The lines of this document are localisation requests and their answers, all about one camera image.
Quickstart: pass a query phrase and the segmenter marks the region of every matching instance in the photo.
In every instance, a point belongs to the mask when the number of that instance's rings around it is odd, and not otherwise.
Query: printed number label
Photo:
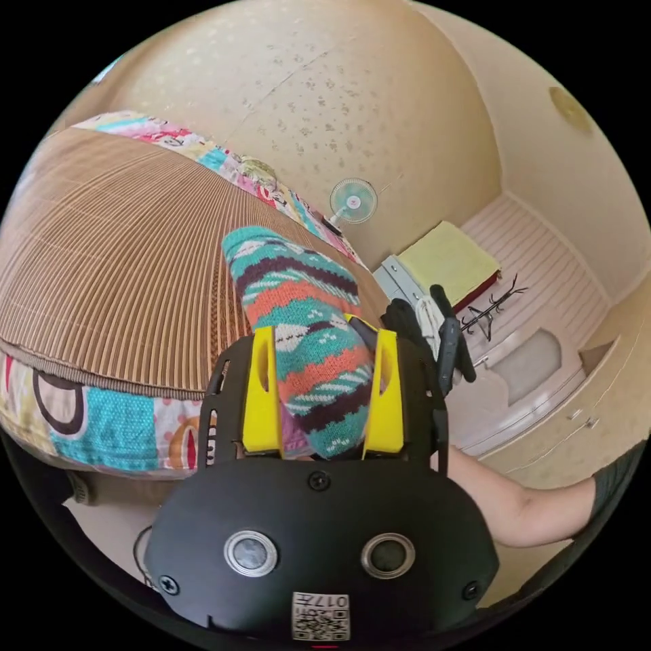
[[[292,637],[303,642],[343,642],[351,638],[348,595],[295,592]]]

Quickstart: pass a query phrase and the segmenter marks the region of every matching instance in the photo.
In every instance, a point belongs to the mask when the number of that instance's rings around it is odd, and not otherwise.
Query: wall fan
[[[370,219],[378,206],[378,195],[372,185],[360,178],[345,178],[330,195],[332,217],[323,223],[338,235],[341,222],[361,224]]]

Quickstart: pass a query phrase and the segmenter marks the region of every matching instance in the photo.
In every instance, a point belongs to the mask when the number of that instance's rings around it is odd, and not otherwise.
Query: colorful knit fabric
[[[357,284],[339,264],[257,226],[222,249],[251,327],[273,326],[281,403],[322,458],[363,438],[373,358],[344,313],[360,315]]]

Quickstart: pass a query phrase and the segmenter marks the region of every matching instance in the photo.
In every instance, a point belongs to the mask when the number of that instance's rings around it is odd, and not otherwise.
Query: human arm
[[[437,468],[436,454],[432,467]],[[572,538],[588,524],[595,504],[594,477],[564,488],[527,488],[454,446],[448,476],[473,498],[493,539],[506,547],[536,547]]]

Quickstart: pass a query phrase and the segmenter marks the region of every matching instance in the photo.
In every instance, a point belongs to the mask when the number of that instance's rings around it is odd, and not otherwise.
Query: woven mat
[[[65,380],[198,399],[250,333],[220,247],[249,225],[350,270],[379,326],[388,301],[370,272],[218,174],[137,140],[54,134],[2,224],[0,347]]]

